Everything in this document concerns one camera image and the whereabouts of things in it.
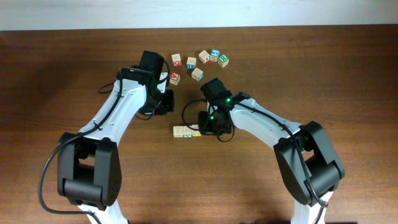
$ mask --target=black cable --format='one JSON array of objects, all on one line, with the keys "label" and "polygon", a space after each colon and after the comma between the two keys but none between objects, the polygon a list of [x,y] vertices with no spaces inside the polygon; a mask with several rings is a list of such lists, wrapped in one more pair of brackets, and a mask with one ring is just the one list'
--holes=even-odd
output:
[{"label": "black cable", "polygon": [[305,180],[307,181],[307,182],[305,182],[304,184],[309,188],[310,193],[311,193],[311,196],[321,205],[321,207],[322,207],[322,208],[327,208],[328,203],[322,201],[322,200],[317,196],[317,193],[315,192],[315,189],[313,188],[312,182],[311,182],[311,180],[310,180],[310,175],[309,175],[308,170],[307,170],[307,165],[305,164],[305,161],[304,161],[304,157],[303,157],[303,155],[302,155],[302,152],[300,152],[301,147],[299,146],[299,143],[297,143],[297,141],[296,141],[296,139],[295,139],[293,133],[286,127],[286,125],[282,124],[280,121],[278,121],[278,120],[275,119],[273,116],[271,116],[271,115],[269,115],[269,114],[267,114],[267,113],[264,113],[264,112],[262,112],[262,111],[259,111],[259,110],[255,109],[255,108],[251,108],[250,106],[246,106],[246,105],[244,105],[244,104],[242,104],[242,103],[238,103],[238,102],[235,102],[235,103],[236,103],[237,105],[239,105],[239,106],[242,106],[242,107],[244,107],[244,108],[246,108],[246,109],[249,109],[249,110],[251,110],[251,111],[253,111],[253,112],[259,113],[259,114],[261,114],[261,115],[264,115],[264,116],[270,118],[271,120],[273,120],[275,123],[277,123],[280,127],[282,127],[283,130],[285,130],[285,131],[289,134],[290,138],[292,139],[292,143],[293,143],[293,145],[294,145],[294,148],[296,148],[296,150],[297,150],[297,152],[298,152],[298,157],[300,158],[301,166],[303,167]]},{"label": "black cable", "polygon": [[113,83],[108,83],[108,84],[106,84],[106,85],[102,86],[101,88],[99,88],[99,90],[98,90],[98,93],[99,93],[99,94],[111,93],[111,92],[112,92],[112,90],[108,90],[108,91],[101,91],[103,88],[105,88],[105,87],[108,87],[108,86],[111,86],[111,85],[113,85]]},{"label": "black cable", "polygon": [[317,217],[315,218],[315,220],[313,221],[312,224],[317,224],[321,220],[323,209],[324,209],[323,207],[319,208],[318,215],[317,215]]},{"label": "black cable", "polygon": [[[191,102],[187,103],[187,104],[184,106],[184,108],[182,109],[182,112],[181,112],[182,123],[184,123],[184,125],[185,125],[187,128],[189,128],[189,129],[191,129],[191,130],[194,130],[194,131],[200,131],[200,129],[192,128],[192,127],[185,121],[184,114],[185,114],[185,110],[188,108],[189,105],[191,105],[192,103],[199,102],[199,101],[206,102],[207,100],[206,100],[206,99],[192,100]],[[205,123],[205,125],[203,125],[203,128],[202,128],[202,129],[204,129],[205,127],[207,127],[208,122],[209,122],[209,118],[208,118],[208,116],[207,116],[206,123]]]},{"label": "black cable", "polygon": [[138,119],[143,120],[143,121],[147,121],[147,120],[149,120],[149,119],[152,118],[152,116],[154,115],[154,113],[155,113],[155,111],[152,111],[152,113],[151,113],[150,115],[144,115],[144,116],[149,116],[148,118],[140,118],[140,117],[138,117],[136,114],[135,114],[134,116],[135,116],[136,118],[138,118]]},{"label": "black cable", "polygon": [[166,67],[167,67],[167,77],[165,77],[162,80],[159,80],[159,84],[163,83],[164,81],[166,81],[166,80],[168,80],[170,78],[170,66],[169,66],[169,63],[167,63],[166,59],[164,59],[164,63],[166,64]]},{"label": "black cable", "polygon": [[232,140],[232,138],[234,138],[234,136],[235,136],[235,126],[232,126],[232,136],[229,140],[227,140],[227,141],[221,140],[220,135],[217,135],[217,140],[219,140],[222,143],[226,143],[226,142],[229,142],[230,140]]},{"label": "black cable", "polygon": [[39,188],[38,188],[38,196],[39,196],[39,202],[41,204],[41,206],[44,208],[44,210],[50,212],[50,213],[54,213],[54,214],[59,214],[59,215],[90,215],[94,218],[94,220],[98,223],[101,224],[100,220],[98,219],[98,217],[95,215],[94,212],[82,212],[82,211],[59,211],[59,210],[54,210],[51,208],[48,208],[48,206],[46,206],[44,199],[43,199],[43,182],[44,182],[44,176],[45,173],[47,171],[47,169],[49,168],[49,165],[52,161],[52,159],[55,157],[55,155],[57,155],[57,153],[59,151],[61,151],[66,145],[76,141],[77,139],[80,139],[81,137],[93,133],[94,131],[96,131],[97,129],[99,129],[101,127],[101,125],[103,125],[105,123],[105,121],[111,116],[113,110],[115,109],[116,105],[118,104],[119,100],[122,96],[122,90],[123,90],[123,76],[122,76],[122,71],[121,69],[119,69],[119,76],[120,76],[120,88],[119,88],[119,93],[116,97],[115,102],[113,103],[111,109],[109,109],[108,113],[105,115],[105,117],[98,123],[94,125],[94,128],[91,128],[88,131],[85,131],[84,133],[80,133],[77,134],[75,137],[67,140],[66,142],[64,142],[63,144],[59,145],[58,147],[56,147],[54,149],[54,151],[51,153],[51,155],[49,156],[49,158],[47,159],[47,162],[44,164],[42,173],[40,175],[40,180],[39,180]]}]

